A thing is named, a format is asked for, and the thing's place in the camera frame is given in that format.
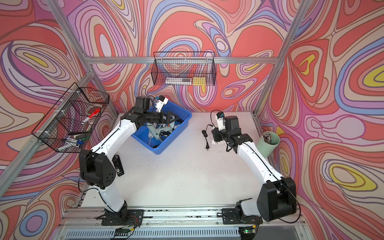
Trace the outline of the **mint green glue gun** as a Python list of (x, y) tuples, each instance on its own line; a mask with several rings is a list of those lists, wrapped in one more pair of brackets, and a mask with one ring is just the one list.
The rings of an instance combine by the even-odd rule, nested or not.
[(148, 124), (147, 128), (149, 130), (148, 137), (150, 139), (155, 138), (157, 141), (162, 142), (167, 138), (176, 128), (177, 125), (171, 123), (167, 124)]

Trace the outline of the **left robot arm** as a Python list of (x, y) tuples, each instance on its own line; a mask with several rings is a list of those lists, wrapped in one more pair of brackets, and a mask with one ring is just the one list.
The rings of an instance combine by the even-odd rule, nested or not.
[(116, 153), (119, 148), (145, 124), (171, 124), (180, 118), (162, 110), (169, 102), (166, 97), (157, 97), (152, 111), (150, 101), (150, 97), (137, 97), (134, 107), (120, 118), (111, 133), (91, 150), (81, 150), (79, 154), (80, 179), (98, 191), (105, 203), (105, 210), (110, 213), (122, 216), (127, 208), (114, 183), (117, 170), (113, 159), (118, 159)]

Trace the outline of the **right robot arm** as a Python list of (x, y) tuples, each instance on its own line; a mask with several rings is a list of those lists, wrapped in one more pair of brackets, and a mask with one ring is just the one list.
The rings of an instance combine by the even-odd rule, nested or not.
[(249, 166), (257, 178), (258, 195), (240, 200), (236, 210), (238, 217), (258, 216), (270, 222), (293, 215), (298, 210), (296, 183), (276, 171), (257, 149), (253, 139), (243, 134), (238, 117), (219, 112), (215, 115), (212, 134), (215, 142), (225, 142), (226, 151), (233, 150)]

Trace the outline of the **white box in basket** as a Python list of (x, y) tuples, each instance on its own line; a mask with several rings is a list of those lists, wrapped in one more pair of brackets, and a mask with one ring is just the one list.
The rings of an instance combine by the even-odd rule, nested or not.
[(166, 78), (166, 85), (185, 85), (191, 86), (193, 81), (191, 78)]

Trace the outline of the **blue plastic storage box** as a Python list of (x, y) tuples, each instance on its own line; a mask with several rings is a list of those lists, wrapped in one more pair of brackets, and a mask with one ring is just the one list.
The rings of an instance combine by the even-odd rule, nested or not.
[(148, 124), (157, 124), (157, 123), (146, 123), (144, 126), (141, 126), (132, 137), (141, 143), (144, 147), (152, 151), (154, 154), (161, 154), (188, 126), (189, 120), (192, 118), (192, 113), (188, 110), (176, 105), (170, 100), (168, 103), (162, 108), (162, 112), (172, 112), (180, 116), (179, 119), (182, 120), (180, 125), (177, 125), (177, 128), (162, 142), (157, 141), (155, 138), (150, 139), (148, 137), (149, 130), (147, 128)]

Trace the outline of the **yellow box in basket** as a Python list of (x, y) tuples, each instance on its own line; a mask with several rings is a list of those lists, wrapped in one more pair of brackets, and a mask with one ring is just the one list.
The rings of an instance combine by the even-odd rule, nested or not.
[(207, 84), (207, 80), (205, 77), (193, 77), (192, 85), (193, 86), (205, 86)]

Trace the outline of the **green pen holder cup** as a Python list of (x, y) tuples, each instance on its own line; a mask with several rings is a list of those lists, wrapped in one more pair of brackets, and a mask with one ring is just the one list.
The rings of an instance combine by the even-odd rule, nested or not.
[(274, 132), (263, 132), (256, 147), (261, 155), (268, 158), (280, 144), (280, 137)]

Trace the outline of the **red marker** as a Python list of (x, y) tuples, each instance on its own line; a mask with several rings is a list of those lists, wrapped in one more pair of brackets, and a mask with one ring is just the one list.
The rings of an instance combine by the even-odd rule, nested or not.
[(100, 109), (96, 109), (93, 113), (91, 113), (88, 117), (86, 117), (83, 121), (82, 121), (82, 124), (86, 124), (87, 122), (89, 122), (90, 120), (92, 120), (93, 118), (95, 118), (99, 113), (100, 113)]

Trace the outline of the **blue marker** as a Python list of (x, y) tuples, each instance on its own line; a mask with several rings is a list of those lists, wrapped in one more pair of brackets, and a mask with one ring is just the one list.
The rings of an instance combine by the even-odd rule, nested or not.
[(82, 145), (84, 143), (81, 140), (76, 140), (76, 139), (73, 139), (73, 138), (64, 138), (63, 140), (66, 141), (66, 142), (75, 144), (75, 145)]

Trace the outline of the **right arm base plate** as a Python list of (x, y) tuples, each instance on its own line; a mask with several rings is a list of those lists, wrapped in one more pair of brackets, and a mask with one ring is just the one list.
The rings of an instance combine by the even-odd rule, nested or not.
[(221, 217), (224, 225), (260, 225), (263, 219), (260, 216), (246, 216), (241, 209), (224, 208), (221, 213), (217, 214)]

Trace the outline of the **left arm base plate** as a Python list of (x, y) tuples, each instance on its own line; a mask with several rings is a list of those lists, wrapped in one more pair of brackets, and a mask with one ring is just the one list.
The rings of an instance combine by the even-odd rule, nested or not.
[(134, 226), (142, 225), (144, 210), (122, 209), (118, 213), (105, 210), (105, 213), (99, 217), (102, 220), (102, 226)]

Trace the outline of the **aluminium front rail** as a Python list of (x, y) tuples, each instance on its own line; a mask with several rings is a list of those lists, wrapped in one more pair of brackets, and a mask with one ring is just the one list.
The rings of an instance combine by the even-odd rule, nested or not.
[(285, 221), (224, 223), (225, 206), (132, 207), (124, 224), (107, 223), (103, 208), (65, 212), (52, 240), (312, 240), (309, 226), (297, 215)]

